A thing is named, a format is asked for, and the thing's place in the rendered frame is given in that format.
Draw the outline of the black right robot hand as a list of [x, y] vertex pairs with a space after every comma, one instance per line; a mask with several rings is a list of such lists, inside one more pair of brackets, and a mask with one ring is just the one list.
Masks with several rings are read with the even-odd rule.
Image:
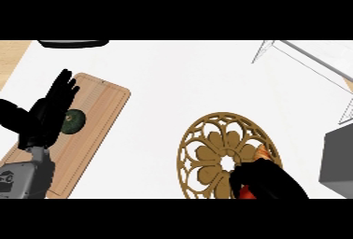
[[248, 186], [256, 199], [307, 200], [307, 194], [281, 167], [266, 159], [245, 162], [231, 173], [229, 183], [235, 197], [239, 199], [239, 189]]

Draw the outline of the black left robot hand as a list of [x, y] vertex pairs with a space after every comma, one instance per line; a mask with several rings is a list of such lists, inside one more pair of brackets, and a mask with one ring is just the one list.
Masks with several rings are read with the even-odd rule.
[[0, 99], [0, 125], [19, 134], [19, 149], [53, 145], [79, 90], [73, 72], [64, 69], [46, 97], [37, 100], [30, 111]]

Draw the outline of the red tomato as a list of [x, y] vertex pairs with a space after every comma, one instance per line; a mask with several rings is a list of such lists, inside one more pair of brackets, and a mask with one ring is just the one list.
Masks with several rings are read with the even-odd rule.
[[241, 199], [256, 199], [253, 192], [248, 189], [248, 186], [244, 185], [239, 189], [239, 198]]

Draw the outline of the round brown openwork placemat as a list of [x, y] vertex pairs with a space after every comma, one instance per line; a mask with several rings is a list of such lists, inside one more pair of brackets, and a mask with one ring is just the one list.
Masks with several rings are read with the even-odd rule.
[[229, 176], [237, 166], [260, 156], [281, 166], [275, 143], [242, 115], [217, 112], [201, 117], [182, 137], [176, 171], [188, 199], [234, 199]]

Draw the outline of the dark green avocado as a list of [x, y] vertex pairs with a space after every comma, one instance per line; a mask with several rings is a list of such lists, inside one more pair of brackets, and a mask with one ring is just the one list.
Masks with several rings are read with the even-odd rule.
[[71, 109], [67, 112], [61, 132], [64, 134], [76, 134], [86, 125], [86, 114], [79, 109]]

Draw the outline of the wooden cutting board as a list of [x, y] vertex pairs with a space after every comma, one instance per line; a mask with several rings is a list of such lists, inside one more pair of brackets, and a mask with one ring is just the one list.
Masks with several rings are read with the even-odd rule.
[[[67, 198], [71, 195], [132, 95], [129, 89], [84, 73], [73, 74], [73, 78], [80, 90], [74, 96], [70, 110], [79, 109], [84, 112], [86, 125], [76, 134], [59, 132], [58, 139], [47, 148], [50, 159], [55, 162], [55, 171], [46, 198]], [[16, 143], [0, 161], [0, 167], [6, 163], [28, 162], [30, 160], [30, 149], [19, 149]]]

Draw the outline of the grey box appliance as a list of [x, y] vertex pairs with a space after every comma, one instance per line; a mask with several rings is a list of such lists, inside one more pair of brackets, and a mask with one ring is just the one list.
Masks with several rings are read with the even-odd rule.
[[353, 124], [325, 135], [319, 182], [353, 199]]

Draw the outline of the black appliance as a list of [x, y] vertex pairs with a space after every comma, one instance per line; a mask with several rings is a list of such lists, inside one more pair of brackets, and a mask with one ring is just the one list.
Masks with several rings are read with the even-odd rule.
[[45, 48], [53, 49], [83, 49], [105, 46], [108, 40], [40, 40], [39, 43]]

